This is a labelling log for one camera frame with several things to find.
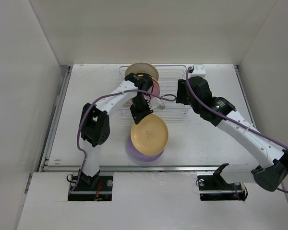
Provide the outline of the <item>purple plastic plate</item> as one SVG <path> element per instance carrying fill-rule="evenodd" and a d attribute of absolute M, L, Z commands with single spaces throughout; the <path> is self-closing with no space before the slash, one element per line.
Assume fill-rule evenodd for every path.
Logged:
<path fill-rule="evenodd" d="M 137 161 L 141 161 L 141 162 L 152 162 L 157 160 L 159 157 L 161 157 L 161 155 L 163 154 L 164 151 L 161 151 L 160 153 L 156 154 L 156 155 L 144 155 L 141 152 L 139 152 L 135 146 L 132 143 L 131 137 L 127 138 L 126 141 L 126 150 L 127 153 L 135 160 Z"/>

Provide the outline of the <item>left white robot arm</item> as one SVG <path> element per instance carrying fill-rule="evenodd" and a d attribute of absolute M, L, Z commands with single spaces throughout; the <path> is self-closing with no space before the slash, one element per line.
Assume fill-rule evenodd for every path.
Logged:
<path fill-rule="evenodd" d="M 100 174 L 96 147 L 105 143 L 110 136 L 110 116 L 131 100 L 132 118 L 136 124 L 140 123 L 153 112 L 146 99 L 146 96 L 152 95 L 153 83 L 149 74 L 131 72 L 111 94 L 83 106 L 76 144 L 84 154 L 84 160 L 78 172 L 77 184 L 82 184 L 87 190 L 96 188 Z"/>

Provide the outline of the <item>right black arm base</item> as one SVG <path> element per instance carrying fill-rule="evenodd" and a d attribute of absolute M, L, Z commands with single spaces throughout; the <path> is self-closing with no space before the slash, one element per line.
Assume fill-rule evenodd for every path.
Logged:
<path fill-rule="evenodd" d="M 221 177 L 197 175 L 201 201 L 245 201 L 248 190 L 243 183 L 227 184 Z"/>

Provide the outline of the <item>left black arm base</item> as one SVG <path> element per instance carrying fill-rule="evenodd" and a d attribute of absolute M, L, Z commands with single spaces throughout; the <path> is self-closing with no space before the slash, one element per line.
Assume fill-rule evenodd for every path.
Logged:
<path fill-rule="evenodd" d="M 100 175 L 96 185 L 91 188 L 83 181 L 79 181 L 76 188 L 77 176 L 68 175 L 67 181 L 71 182 L 68 191 L 68 201 L 112 201 L 114 175 Z"/>

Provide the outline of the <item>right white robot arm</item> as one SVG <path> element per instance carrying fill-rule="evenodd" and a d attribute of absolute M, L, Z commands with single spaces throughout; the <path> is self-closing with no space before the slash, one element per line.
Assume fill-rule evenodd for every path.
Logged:
<path fill-rule="evenodd" d="M 204 78 L 180 79 L 176 102 L 190 105 L 203 120 L 234 138 L 258 162 L 256 168 L 222 164 L 213 174 L 215 187 L 223 189 L 229 184 L 247 182 L 273 192 L 288 175 L 288 147 L 262 135 L 227 99 L 213 96 Z"/>

